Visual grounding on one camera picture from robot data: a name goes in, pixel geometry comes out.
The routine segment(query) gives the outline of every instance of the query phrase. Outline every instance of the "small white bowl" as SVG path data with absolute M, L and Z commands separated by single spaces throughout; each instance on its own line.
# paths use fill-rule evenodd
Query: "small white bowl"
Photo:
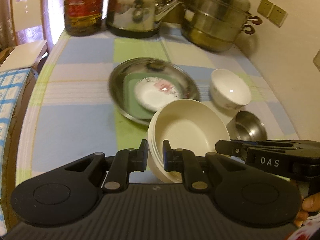
M 210 92 L 213 101 L 225 109 L 237 110 L 251 102 L 247 84 L 227 69 L 212 71 Z
M 230 137 L 217 114 L 198 101 L 180 99 L 157 111 L 148 128 L 148 166 L 161 181 L 180 183 L 180 173 L 164 170 L 164 140 L 169 140 L 172 149 L 188 149 L 205 156 L 207 152 L 215 152 L 218 140 L 230 140 Z
M 158 77 L 141 79 L 134 87 L 134 95 L 140 105 L 154 112 L 181 97 L 175 85 Z

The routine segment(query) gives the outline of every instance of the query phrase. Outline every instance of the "white wall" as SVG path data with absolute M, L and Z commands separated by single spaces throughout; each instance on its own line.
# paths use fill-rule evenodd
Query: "white wall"
M 261 0 L 250 0 L 258 15 Z M 263 16 L 256 34 L 241 34 L 247 55 L 284 106 L 299 137 L 320 141 L 320 72 L 313 58 L 320 49 L 320 0 L 269 0 L 288 13 L 281 28 Z

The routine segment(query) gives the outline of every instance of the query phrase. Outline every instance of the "oil bottle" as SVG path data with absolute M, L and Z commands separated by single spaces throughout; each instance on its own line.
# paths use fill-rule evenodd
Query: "oil bottle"
M 103 0 L 64 0 L 64 21 L 72 36 L 93 34 L 101 28 Z

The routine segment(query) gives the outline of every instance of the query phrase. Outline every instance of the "das logo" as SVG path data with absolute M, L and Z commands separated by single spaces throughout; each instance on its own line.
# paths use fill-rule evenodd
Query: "das logo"
M 279 166 L 279 160 L 272 161 L 271 158 L 269 158 L 269 160 L 266 161 L 265 157 L 261 157 L 260 163 L 261 164 L 270 165 L 270 166 L 274 166 L 274 167 L 278 167 Z

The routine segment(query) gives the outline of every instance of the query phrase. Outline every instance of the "stainless steel cup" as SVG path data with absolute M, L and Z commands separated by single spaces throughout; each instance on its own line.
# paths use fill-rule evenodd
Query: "stainless steel cup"
M 258 117 L 248 111 L 239 111 L 227 124 L 230 139 L 245 141 L 265 141 L 266 128 Z

